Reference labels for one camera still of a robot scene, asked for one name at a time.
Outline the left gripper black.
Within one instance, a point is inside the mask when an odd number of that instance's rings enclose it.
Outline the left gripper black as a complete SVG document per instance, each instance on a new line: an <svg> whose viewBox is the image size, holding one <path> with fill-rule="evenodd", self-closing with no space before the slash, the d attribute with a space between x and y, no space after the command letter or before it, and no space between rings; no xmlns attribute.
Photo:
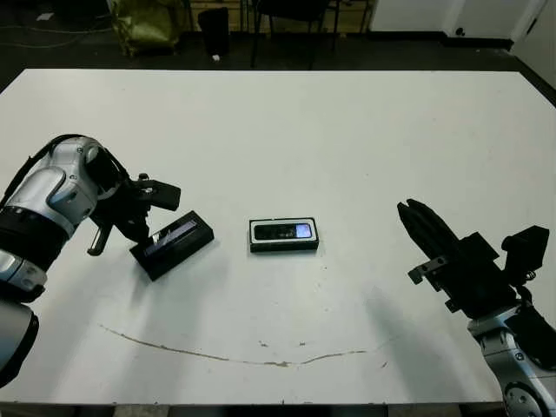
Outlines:
<svg viewBox="0 0 556 417"><path fill-rule="evenodd" d="M97 226L96 236L87 250L89 255L99 256L104 251L113 227L135 243L142 243L149 238L146 221L149 209L139 196L136 184L125 180L110 197L97 202L89 217Z"/></svg>

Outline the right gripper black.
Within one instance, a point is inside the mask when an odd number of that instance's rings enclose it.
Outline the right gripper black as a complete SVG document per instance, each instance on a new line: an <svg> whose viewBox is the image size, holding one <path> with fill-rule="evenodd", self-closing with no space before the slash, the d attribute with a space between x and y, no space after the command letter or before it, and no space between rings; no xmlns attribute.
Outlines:
<svg viewBox="0 0 556 417"><path fill-rule="evenodd" d="M494 262L499 257L477 232L458 240L431 208L414 199L397 210L409 237L429 261L408 272L413 283L426 280L447 295L446 308L477 320L516 304L517 295Z"/></svg>

